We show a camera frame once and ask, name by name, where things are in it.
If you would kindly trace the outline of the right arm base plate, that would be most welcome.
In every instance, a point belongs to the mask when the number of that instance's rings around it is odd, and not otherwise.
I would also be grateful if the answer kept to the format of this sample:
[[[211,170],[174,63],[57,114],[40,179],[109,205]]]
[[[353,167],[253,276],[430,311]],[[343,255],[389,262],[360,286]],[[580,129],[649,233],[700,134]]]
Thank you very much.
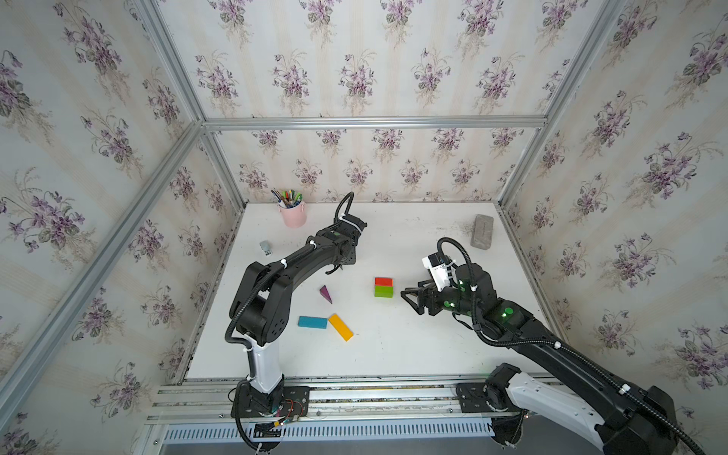
[[[462,413],[505,413],[511,409],[504,388],[487,382],[459,383],[456,395]]]

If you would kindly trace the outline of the purple triangle block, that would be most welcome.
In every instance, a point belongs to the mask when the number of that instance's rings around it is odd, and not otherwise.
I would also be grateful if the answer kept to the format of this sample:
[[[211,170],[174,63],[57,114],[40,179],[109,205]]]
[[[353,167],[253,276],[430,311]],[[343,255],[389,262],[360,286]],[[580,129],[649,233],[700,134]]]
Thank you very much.
[[[326,286],[322,286],[322,287],[320,288],[320,295],[322,295],[322,297],[323,297],[323,298],[324,298],[324,299],[325,299],[326,301],[328,301],[328,303],[333,303],[333,301],[332,301],[332,298],[331,298],[331,296],[330,296],[330,293],[329,293],[329,291],[328,291],[328,289],[327,289],[327,287],[326,287]]]

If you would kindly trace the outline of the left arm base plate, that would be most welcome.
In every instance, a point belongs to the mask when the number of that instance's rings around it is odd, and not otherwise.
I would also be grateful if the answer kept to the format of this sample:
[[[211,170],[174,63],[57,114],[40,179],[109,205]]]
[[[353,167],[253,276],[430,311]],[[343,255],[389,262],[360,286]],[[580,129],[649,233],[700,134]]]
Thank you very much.
[[[309,398],[309,387],[279,385],[270,394],[263,394],[245,382],[235,389],[231,417],[298,420],[307,415]]]

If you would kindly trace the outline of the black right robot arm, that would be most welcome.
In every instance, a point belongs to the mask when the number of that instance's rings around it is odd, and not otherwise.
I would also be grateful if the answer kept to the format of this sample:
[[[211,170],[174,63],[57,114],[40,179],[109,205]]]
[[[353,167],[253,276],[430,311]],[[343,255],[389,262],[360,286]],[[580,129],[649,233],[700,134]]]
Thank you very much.
[[[671,454],[679,445],[703,449],[679,425],[669,394],[644,389],[578,352],[522,306],[500,297],[491,276],[449,237],[424,258],[430,278],[400,295],[418,315],[448,312],[479,341],[505,348],[540,365],[561,382],[548,386],[521,368],[502,363],[462,406],[495,413],[532,411],[590,442],[605,454]]]

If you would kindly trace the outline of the green rectangular block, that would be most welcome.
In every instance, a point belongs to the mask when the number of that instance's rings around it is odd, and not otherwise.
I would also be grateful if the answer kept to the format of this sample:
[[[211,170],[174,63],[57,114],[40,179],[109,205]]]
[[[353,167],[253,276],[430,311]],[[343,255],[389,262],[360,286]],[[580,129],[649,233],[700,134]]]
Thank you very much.
[[[375,286],[375,297],[392,299],[394,297],[394,288],[392,286]]]

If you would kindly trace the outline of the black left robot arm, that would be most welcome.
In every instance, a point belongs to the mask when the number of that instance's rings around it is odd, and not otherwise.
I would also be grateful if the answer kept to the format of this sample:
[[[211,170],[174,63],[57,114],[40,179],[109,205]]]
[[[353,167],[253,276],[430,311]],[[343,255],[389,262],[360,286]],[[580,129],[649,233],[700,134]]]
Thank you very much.
[[[367,223],[350,214],[355,194],[337,205],[333,222],[306,239],[305,245],[280,259],[248,266],[229,310],[224,339],[245,348],[249,374],[236,386],[233,418],[277,414],[284,402],[284,374],[278,338],[290,319],[292,295],[306,279],[324,267],[333,274],[356,263],[356,247]]]

